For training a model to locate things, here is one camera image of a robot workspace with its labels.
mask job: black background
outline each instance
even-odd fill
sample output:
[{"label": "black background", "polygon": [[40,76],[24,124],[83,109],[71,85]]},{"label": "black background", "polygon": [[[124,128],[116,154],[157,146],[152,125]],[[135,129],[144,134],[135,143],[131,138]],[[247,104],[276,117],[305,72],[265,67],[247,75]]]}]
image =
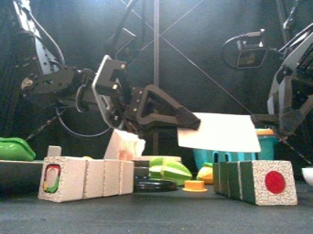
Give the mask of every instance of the black background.
[{"label": "black background", "polygon": [[[146,86],[152,79],[152,0],[147,1],[147,34],[144,49],[130,67],[134,85]],[[19,96],[21,79],[15,74],[15,55],[8,33],[8,15],[0,4],[0,136],[25,138],[55,116]],[[114,35],[128,1],[122,0],[32,0],[37,22],[49,32],[64,53],[67,65],[96,71],[104,44]],[[292,0],[282,1],[285,14]],[[140,1],[134,11],[140,15]],[[292,36],[312,23],[313,1],[302,1],[294,16]],[[126,26],[140,36],[140,19],[132,13]],[[281,48],[282,36],[273,0],[161,0],[161,76],[159,86],[193,112],[231,114],[266,113],[266,99],[272,80],[281,61],[269,56],[260,69],[233,70],[221,60],[223,42],[241,34],[265,29],[265,43]],[[290,143],[312,159],[312,114],[290,137]],[[107,126],[99,112],[64,115],[68,126],[79,133],[99,133]],[[110,133],[94,140],[70,135],[58,121],[28,143],[43,159],[49,145],[63,147],[63,155],[90,155],[102,158]],[[152,154],[151,138],[144,154]],[[195,171],[193,150],[178,147],[177,130],[161,133],[159,155],[182,157],[183,164]],[[292,160],[294,173],[305,161],[284,144],[276,147],[276,157]]]}]

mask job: orange object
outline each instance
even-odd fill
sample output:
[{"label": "orange object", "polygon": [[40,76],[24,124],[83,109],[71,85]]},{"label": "orange object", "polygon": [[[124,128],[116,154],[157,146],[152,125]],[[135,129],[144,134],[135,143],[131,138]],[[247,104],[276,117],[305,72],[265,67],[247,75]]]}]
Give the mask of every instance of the orange object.
[{"label": "orange object", "polygon": [[186,180],[185,187],[182,188],[183,191],[194,192],[194,193],[203,193],[207,191],[205,188],[205,181],[199,180]]},{"label": "orange object", "polygon": [[257,135],[274,135],[274,131],[270,128],[257,129]]}]

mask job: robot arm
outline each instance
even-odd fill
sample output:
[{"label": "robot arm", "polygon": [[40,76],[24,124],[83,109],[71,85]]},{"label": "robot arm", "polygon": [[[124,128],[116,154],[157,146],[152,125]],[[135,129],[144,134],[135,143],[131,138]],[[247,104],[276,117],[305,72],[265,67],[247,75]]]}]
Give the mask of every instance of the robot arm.
[{"label": "robot arm", "polygon": [[[198,129],[201,120],[158,87],[131,86],[126,62],[104,56],[96,72],[66,66],[62,51],[33,19],[28,2],[12,1],[9,11],[25,99],[44,108],[98,110],[108,127],[138,135],[169,127]],[[58,58],[43,43],[37,27],[55,45]]]},{"label": "robot arm", "polygon": [[293,134],[313,108],[313,25],[292,41],[294,47],[273,79],[268,115],[253,115],[255,124],[272,125],[278,138]]}]

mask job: yellow object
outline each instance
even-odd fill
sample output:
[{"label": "yellow object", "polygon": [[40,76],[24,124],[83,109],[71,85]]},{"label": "yellow object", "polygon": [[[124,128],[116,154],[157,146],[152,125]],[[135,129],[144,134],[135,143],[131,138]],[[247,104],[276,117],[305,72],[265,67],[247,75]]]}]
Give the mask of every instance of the yellow object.
[{"label": "yellow object", "polygon": [[205,181],[206,185],[213,184],[213,168],[210,166],[201,168],[197,179]]},{"label": "yellow object", "polygon": [[195,193],[206,192],[207,189],[205,188],[205,181],[186,180],[185,187],[182,188],[182,190],[187,192],[195,192]]},{"label": "yellow object", "polygon": [[83,156],[83,158],[87,160],[92,160],[92,158],[90,156]]}]

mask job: metal pole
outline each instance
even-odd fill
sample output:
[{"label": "metal pole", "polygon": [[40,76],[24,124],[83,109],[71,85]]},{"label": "metal pole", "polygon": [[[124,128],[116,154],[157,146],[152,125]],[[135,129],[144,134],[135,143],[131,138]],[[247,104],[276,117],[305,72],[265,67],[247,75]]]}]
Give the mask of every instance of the metal pole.
[{"label": "metal pole", "polygon": [[[161,2],[154,0],[154,85],[159,87],[161,67]],[[159,134],[152,135],[152,154],[159,154]]]}]

